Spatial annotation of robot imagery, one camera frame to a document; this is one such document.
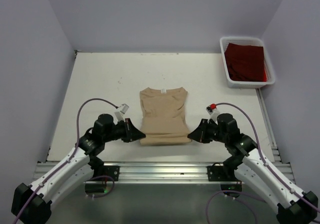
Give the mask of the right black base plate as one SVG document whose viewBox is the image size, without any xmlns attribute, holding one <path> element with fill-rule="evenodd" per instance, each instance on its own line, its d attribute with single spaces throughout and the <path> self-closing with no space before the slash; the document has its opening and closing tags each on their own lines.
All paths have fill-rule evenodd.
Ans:
<svg viewBox="0 0 320 224">
<path fill-rule="evenodd" d="M 207 179 L 209 182 L 219 183 L 246 183 L 246 180 L 240 180 L 235 176 L 235 169 L 219 165 L 209 165 L 206 167 Z"/>
</svg>

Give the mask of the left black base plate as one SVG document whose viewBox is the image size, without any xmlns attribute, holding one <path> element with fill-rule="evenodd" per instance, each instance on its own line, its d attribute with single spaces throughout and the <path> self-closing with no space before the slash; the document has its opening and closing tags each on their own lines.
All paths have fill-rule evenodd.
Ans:
<svg viewBox="0 0 320 224">
<path fill-rule="evenodd" d="M 100 176 L 109 176 L 114 179 L 115 182 L 119 180 L 120 166 L 102 166 L 98 172 Z"/>
</svg>

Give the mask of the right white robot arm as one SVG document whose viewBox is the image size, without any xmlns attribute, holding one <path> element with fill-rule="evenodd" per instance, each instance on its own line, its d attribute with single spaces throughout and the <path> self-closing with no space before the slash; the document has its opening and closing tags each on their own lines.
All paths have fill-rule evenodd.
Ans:
<svg viewBox="0 0 320 224">
<path fill-rule="evenodd" d="M 280 224 L 309 224 L 317 218 L 318 197 L 279 171 L 258 144 L 240 132 L 231 114 L 220 114 L 216 120 L 202 119 L 188 138 L 199 143 L 223 143 L 231 156 L 221 166 L 208 166 L 208 174 L 221 173 L 227 180 L 247 184 L 275 211 Z"/>
</svg>

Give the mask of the beige t shirt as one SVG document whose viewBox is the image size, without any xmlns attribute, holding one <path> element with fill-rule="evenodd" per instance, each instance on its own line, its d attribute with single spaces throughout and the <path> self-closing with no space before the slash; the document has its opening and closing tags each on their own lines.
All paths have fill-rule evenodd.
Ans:
<svg viewBox="0 0 320 224">
<path fill-rule="evenodd" d="M 146 88 L 139 94 L 142 110 L 142 146 L 183 145 L 191 142 L 186 123 L 185 102 L 188 92 L 176 89 Z"/>
</svg>

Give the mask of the white plastic basket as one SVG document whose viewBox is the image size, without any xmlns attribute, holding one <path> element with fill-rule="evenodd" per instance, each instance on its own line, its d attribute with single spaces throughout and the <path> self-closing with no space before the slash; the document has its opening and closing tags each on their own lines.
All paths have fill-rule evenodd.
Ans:
<svg viewBox="0 0 320 224">
<path fill-rule="evenodd" d="M 269 54 L 267 49 L 259 38 L 256 37 L 246 37 L 246 36 L 224 36 L 220 39 L 220 47 L 222 53 L 223 66 L 226 75 L 227 86 L 229 88 L 247 88 L 247 89 L 259 89 L 266 85 L 272 85 L 275 82 L 275 73 L 273 69 L 273 65 L 271 63 Z M 264 48 L 264 70 L 266 73 L 266 81 L 265 82 L 243 82 L 243 81 L 233 81 L 229 77 L 226 59 L 224 52 L 229 43 L 234 43 L 237 45 L 253 45 L 253 46 L 262 46 Z"/>
</svg>

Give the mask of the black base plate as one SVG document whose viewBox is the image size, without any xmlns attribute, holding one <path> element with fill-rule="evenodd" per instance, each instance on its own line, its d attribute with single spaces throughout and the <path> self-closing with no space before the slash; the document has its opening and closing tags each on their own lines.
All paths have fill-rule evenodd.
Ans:
<svg viewBox="0 0 320 224">
<path fill-rule="evenodd" d="M 120 166 L 102 166 L 98 172 L 100 176 L 109 176 L 114 179 L 115 182 L 119 180 Z"/>
<path fill-rule="evenodd" d="M 206 167 L 207 179 L 209 182 L 219 183 L 246 183 L 246 180 L 240 180 L 235 176 L 235 169 L 219 165 L 209 165 Z"/>
</svg>

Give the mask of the red t shirt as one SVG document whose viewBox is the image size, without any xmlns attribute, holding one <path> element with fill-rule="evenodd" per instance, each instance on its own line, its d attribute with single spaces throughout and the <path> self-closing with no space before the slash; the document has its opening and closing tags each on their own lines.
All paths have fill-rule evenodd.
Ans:
<svg viewBox="0 0 320 224">
<path fill-rule="evenodd" d="M 229 43 L 224 55 L 231 80 L 243 82 L 265 82 L 267 80 L 262 46 Z"/>
</svg>

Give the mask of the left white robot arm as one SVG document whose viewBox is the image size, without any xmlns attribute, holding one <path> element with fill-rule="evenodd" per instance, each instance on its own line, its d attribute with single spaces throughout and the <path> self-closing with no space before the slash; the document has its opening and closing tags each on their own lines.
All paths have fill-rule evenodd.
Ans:
<svg viewBox="0 0 320 224">
<path fill-rule="evenodd" d="M 31 184 L 21 183 L 14 191 L 11 212 L 14 223 L 44 224 L 52 214 L 52 206 L 83 182 L 114 181 L 104 172 L 98 158 L 105 144 L 122 140 L 125 143 L 145 138 L 129 118 L 114 123 L 110 114 L 101 114 L 93 127 L 77 138 L 75 147 L 51 170 Z"/>
</svg>

